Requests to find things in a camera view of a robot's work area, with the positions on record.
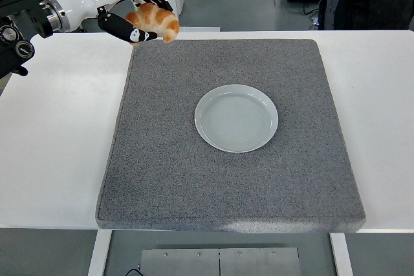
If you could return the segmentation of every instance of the robotic arm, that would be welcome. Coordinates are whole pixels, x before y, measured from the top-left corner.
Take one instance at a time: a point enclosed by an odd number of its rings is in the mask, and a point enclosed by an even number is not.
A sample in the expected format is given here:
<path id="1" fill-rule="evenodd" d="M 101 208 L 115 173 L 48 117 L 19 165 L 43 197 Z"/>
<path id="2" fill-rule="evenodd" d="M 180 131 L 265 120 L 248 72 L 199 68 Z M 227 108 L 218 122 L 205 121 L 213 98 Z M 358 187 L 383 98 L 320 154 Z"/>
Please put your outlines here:
<path id="1" fill-rule="evenodd" d="M 43 38 L 53 31 L 72 32 L 84 19 L 97 18 L 99 27 L 130 43 L 155 39 L 154 32 L 135 28 L 125 19 L 110 13 L 115 4 L 125 0 L 0 0 L 0 78 L 9 72 L 22 76 L 27 70 L 21 65 L 34 55 L 33 45 L 23 38 L 12 18 L 25 11 L 36 32 Z M 172 11 L 167 0 L 130 0 L 135 6 L 155 3 L 160 8 Z"/>

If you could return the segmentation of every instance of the ceramic plate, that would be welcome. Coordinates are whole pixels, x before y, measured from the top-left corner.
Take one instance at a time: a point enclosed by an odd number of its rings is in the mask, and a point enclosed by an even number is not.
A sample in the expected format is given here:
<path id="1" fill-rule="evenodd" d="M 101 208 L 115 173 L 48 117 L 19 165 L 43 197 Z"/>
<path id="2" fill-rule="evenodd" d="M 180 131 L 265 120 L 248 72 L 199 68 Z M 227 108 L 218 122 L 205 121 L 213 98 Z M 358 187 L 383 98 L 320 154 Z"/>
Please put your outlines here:
<path id="1" fill-rule="evenodd" d="M 204 95 L 195 109 L 195 126 L 213 147 L 233 153 L 265 145 L 278 127 L 278 112 L 260 90 L 223 85 Z"/>

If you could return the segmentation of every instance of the gray foam pad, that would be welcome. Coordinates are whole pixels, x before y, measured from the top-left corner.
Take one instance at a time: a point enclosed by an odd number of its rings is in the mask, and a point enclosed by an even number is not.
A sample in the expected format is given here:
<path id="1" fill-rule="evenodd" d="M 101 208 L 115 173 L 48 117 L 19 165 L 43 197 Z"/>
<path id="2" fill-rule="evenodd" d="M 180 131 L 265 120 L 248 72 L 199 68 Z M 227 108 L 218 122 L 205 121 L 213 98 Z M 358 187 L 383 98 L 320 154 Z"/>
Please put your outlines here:
<path id="1" fill-rule="evenodd" d="M 210 90 L 243 84 L 275 104 L 274 137 L 249 153 L 194 124 Z M 317 44 L 150 41 L 134 49 L 96 208 L 101 228 L 354 232 L 365 221 Z"/>

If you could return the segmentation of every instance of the metal plate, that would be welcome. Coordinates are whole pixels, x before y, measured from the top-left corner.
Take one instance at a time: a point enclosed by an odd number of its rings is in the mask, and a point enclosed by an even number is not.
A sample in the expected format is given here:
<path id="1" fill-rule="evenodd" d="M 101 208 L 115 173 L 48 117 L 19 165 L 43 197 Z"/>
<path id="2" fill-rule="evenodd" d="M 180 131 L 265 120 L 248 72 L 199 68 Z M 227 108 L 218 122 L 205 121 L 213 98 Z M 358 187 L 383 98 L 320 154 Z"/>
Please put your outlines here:
<path id="1" fill-rule="evenodd" d="M 297 248 L 220 250 L 221 276 L 300 276 Z"/>
<path id="2" fill-rule="evenodd" d="M 219 276 L 217 249 L 143 249 L 141 272 L 145 276 Z"/>
<path id="3" fill-rule="evenodd" d="M 297 248 L 144 249 L 146 276 L 300 276 Z"/>

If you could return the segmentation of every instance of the bread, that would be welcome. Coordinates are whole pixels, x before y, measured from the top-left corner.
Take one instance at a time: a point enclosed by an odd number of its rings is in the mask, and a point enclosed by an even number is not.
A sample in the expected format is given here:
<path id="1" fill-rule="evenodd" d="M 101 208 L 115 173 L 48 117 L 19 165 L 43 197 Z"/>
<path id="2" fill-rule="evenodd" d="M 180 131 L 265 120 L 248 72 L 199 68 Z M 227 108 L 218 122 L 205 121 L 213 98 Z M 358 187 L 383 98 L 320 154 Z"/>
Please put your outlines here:
<path id="1" fill-rule="evenodd" d="M 179 33 L 180 24 L 175 14 L 153 3 L 140 5 L 137 11 L 128 13 L 125 19 L 145 32 L 157 33 L 166 43 L 173 41 Z"/>

